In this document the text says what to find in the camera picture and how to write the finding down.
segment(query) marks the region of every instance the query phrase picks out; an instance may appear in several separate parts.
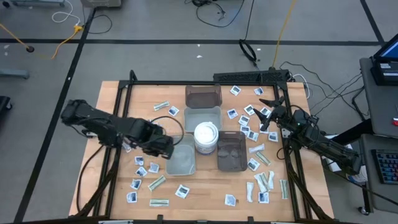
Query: small card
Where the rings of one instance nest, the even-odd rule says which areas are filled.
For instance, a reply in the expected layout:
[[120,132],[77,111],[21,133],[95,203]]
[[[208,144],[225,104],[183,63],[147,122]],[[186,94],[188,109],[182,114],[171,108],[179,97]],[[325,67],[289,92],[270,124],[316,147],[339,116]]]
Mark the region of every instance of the small card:
[[156,163],[150,162],[150,168],[148,171],[157,174],[159,172],[159,165]]
[[243,132],[244,135],[247,136],[249,134],[249,132],[250,132],[250,127],[241,125],[241,132]]
[[184,198],[184,199],[185,199],[185,197],[187,197],[188,193],[189,193],[189,188],[188,187],[184,187],[181,184],[178,187],[177,191],[175,192],[175,194],[177,196],[179,196],[180,198]]
[[227,111],[226,113],[228,114],[230,119],[233,119],[238,116],[238,112],[236,112],[235,109],[231,109],[231,110]]
[[269,192],[259,192],[259,203],[269,203]]
[[129,192],[126,197],[127,197],[127,203],[137,202],[137,192]]
[[261,87],[254,89],[254,93],[255,93],[256,95],[258,95],[258,96],[261,95],[263,92],[264,92],[264,91],[262,90]]
[[248,139],[257,142],[257,138],[259,137],[259,133],[255,133],[253,131],[250,131],[248,134]]
[[252,105],[248,105],[247,107],[244,108],[244,110],[246,111],[246,113],[251,116],[254,114],[254,110],[253,110],[253,106]]
[[248,118],[248,117],[245,116],[245,115],[242,115],[241,118],[239,118],[238,123],[239,123],[239,124],[242,124],[243,126],[247,126],[249,120],[250,120],[250,118]]
[[241,92],[241,89],[237,86],[232,86],[232,89],[230,90],[230,92],[232,94],[234,94],[235,96],[237,96]]
[[136,179],[133,179],[132,180],[132,182],[131,182],[131,185],[130,185],[130,187],[132,188],[132,189],[136,189],[136,190],[138,190],[138,188],[139,188],[139,186],[141,186],[141,180],[136,180]]
[[269,126],[265,131],[261,131],[261,127],[263,126],[263,124],[260,124],[260,133],[262,134],[268,134],[269,133]]
[[260,166],[260,163],[257,162],[255,159],[250,158],[249,162],[248,162],[248,167],[249,169],[256,171]]
[[143,166],[144,165],[144,158],[142,156],[136,156],[134,158],[136,165]]
[[145,177],[148,172],[145,170],[143,167],[139,167],[138,170],[136,171],[136,174],[140,177]]
[[269,133],[268,140],[273,141],[273,142],[278,142],[278,133],[277,132]]
[[177,109],[175,106],[172,106],[172,107],[169,109],[169,114],[170,114],[171,116],[175,116],[175,115],[178,114],[179,111],[180,111],[180,110]]
[[225,203],[225,205],[235,206],[236,205],[236,198],[234,197],[234,195],[226,194],[224,203]]
[[268,118],[272,111],[270,111],[269,109],[263,107],[263,108],[260,110],[260,112],[261,112],[262,114],[266,115],[267,118]]

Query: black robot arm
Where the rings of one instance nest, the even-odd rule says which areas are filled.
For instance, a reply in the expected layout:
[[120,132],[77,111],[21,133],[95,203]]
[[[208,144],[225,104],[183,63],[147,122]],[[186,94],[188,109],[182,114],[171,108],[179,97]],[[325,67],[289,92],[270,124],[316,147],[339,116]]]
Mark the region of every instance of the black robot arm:
[[97,110],[85,100],[70,100],[61,114],[67,126],[81,125],[97,134],[99,143],[108,147],[141,147],[144,153],[162,155],[170,159],[173,154],[173,138],[163,134],[163,128],[141,118],[120,118]]

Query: white container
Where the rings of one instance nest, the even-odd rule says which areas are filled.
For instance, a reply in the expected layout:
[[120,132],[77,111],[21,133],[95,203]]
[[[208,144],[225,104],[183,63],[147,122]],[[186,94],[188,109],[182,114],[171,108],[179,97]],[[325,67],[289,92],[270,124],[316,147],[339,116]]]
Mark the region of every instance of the white container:
[[218,129],[212,122],[198,124],[193,132],[195,149],[202,155],[210,155],[217,148]]

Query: monitor screen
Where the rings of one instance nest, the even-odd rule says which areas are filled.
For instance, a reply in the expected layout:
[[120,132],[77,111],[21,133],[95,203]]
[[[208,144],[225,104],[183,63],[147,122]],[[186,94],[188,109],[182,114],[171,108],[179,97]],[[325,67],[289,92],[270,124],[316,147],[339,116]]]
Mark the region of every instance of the monitor screen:
[[398,58],[398,40],[386,49],[381,56],[387,58]]

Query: yellow cable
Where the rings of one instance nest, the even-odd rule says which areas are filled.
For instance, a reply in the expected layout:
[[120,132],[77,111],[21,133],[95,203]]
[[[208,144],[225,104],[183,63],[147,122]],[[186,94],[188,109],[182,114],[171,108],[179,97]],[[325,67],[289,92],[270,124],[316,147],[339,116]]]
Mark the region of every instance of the yellow cable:
[[29,46],[26,45],[25,43],[23,43],[17,36],[15,36],[11,31],[9,31],[5,26],[3,26],[0,23],[0,27],[3,28],[9,35],[11,35],[14,39],[16,39],[20,44],[22,44],[24,47],[26,47],[27,49],[29,49]]
[[63,42],[61,42],[61,44],[59,44],[59,45],[57,46],[57,49],[55,49],[55,53],[54,53],[54,55],[51,57],[51,59],[54,59],[55,56],[57,56],[57,54],[58,54],[58,49],[61,47],[62,44],[68,42],[70,39],[72,39],[72,38],[73,38],[79,31],[81,31],[82,29],[83,29],[83,28],[82,28],[81,26],[75,26],[75,31],[74,31],[74,33],[73,33],[68,39],[64,40]]
[[277,56],[278,56],[279,42],[280,42],[280,40],[281,40],[281,38],[282,38],[282,34],[284,33],[284,29],[285,29],[285,26],[286,26],[286,24],[287,24],[287,21],[289,20],[290,14],[291,14],[292,11],[293,11],[294,4],[296,4],[296,0],[293,0],[293,1],[292,1],[292,4],[290,5],[290,9],[289,9],[289,12],[287,13],[287,16],[286,16],[284,25],[282,26],[282,30],[280,31],[279,38],[278,38],[278,42],[276,43],[276,50],[275,50],[275,56],[274,56],[274,61],[273,61],[273,63],[272,63],[272,67],[275,66],[276,58],[277,58]]

